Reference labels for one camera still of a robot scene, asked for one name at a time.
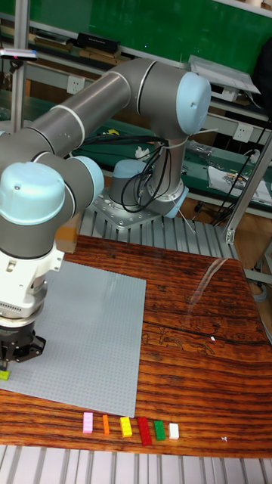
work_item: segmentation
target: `green lego brick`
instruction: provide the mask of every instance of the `green lego brick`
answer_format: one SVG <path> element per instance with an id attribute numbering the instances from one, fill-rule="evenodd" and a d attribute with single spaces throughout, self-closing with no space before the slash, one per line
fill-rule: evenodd
<path id="1" fill-rule="evenodd" d="M 7 380 L 9 377 L 9 371 L 0 371 L 0 380 Z"/>
<path id="2" fill-rule="evenodd" d="M 163 422 L 161 420 L 155 420 L 153 422 L 156 440 L 165 440 L 165 431 L 163 428 Z"/>

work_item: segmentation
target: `lego brick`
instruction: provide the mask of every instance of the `lego brick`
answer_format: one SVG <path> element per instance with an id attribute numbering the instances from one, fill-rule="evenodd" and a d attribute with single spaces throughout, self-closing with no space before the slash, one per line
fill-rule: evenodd
<path id="1" fill-rule="evenodd" d="M 104 427 L 104 435 L 108 436 L 110 433 L 110 426 L 109 426 L 109 419 L 107 415 L 103 415 L 103 427 Z"/>
<path id="2" fill-rule="evenodd" d="M 132 430 L 129 417 L 121 417 L 120 418 L 120 426 L 122 431 L 122 438 L 124 437 L 131 437 Z"/>
<path id="3" fill-rule="evenodd" d="M 172 440 L 178 440 L 179 439 L 179 432 L 178 432 L 178 424 L 177 423 L 170 423 L 168 425 L 168 431 L 169 431 L 169 438 Z"/>
<path id="4" fill-rule="evenodd" d="M 93 414 L 86 411 L 83 414 L 83 433 L 92 433 L 93 430 Z"/>
<path id="5" fill-rule="evenodd" d="M 9 372 L 8 370 L 6 370 L 6 371 L 1 370 L 1 371 L 0 371 L 0 380 L 5 380 L 5 381 L 7 381 L 8 377 L 9 377 L 9 373 L 10 373 L 10 372 Z"/>
<path id="6" fill-rule="evenodd" d="M 140 430 L 142 445 L 152 445 L 151 435 L 146 417 L 138 417 L 138 427 Z"/>
<path id="7" fill-rule="evenodd" d="M 154 425 L 156 440 L 165 440 L 166 435 L 163 428 L 163 422 L 161 420 L 155 420 L 153 422 L 153 425 Z"/>

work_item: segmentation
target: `yellow lego brick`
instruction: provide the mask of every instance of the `yellow lego brick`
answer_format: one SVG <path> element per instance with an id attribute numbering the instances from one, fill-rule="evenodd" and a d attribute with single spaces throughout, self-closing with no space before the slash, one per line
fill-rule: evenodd
<path id="1" fill-rule="evenodd" d="M 9 371 L 0 370 L 0 380 L 7 380 L 9 377 Z"/>
<path id="2" fill-rule="evenodd" d="M 129 417 L 121 417 L 120 418 L 120 426 L 121 426 L 121 431 L 122 431 L 122 438 L 131 437 L 132 430 L 131 430 L 131 424 L 130 424 L 130 421 L 129 421 Z"/>

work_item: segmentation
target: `light blue joint cap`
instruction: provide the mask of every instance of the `light blue joint cap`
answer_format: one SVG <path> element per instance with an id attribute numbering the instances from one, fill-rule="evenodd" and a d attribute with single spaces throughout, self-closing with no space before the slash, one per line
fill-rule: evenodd
<path id="1" fill-rule="evenodd" d="M 194 135 L 203 126 L 211 101 L 209 81 L 195 73 L 184 74 L 178 86 L 176 111 L 185 135 Z"/>
<path id="2" fill-rule="evenodd" d="M 181 208 L 181 205 L 184 202 L 188 192 L 189 192 L 189 188 L 184 187 L 181 198 L 178 200 L 178 202 L 175 204 L 175 206 L 173 206 L 173 208 L 170 210 L 170 212 L 168 212 L 168 213 L 166 213 L 166 215 L 164 215 L 165 217 L 167 217 L 168 219 L 174 219 L 175 218 L 175 216 L 177 215 L 178 210 Z"/>
<path id="3" fill-rule="evenodd" d="M 39 163 L 14 163 L 0 181 L 0 215 L 17 225 L 37 225 L 54 218 L 65 199 L 56 170 Z"/>
<path id="4" fill-rule="evenodd" d="M 142 173 L 147 164 L 141 160 L 120 160 L 114 167 L 114 178 L 131 178 L 138 173 Z"/>
<path id="5" fill-rule="evenodd" d="M 94 195 L 89 205 L 91 205 L 97 197 L 99 197 L 101 191 L 104 189 L 104 175 L 98 164 L 88 157 L 74 157 L 81 161 L 86 166 L 91 175 L 91 180 L 94 185 Z"/>

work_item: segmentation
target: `pink lego brick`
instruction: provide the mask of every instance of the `pink lego brick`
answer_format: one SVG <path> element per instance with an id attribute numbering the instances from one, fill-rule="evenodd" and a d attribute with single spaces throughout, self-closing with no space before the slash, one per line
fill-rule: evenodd
<path id="1" fill-rule="evenodd" d="M 83 414 L 83 433 L 92 433 L 93 430 L 93 414 L 92 412 L 84 412 Z"/>

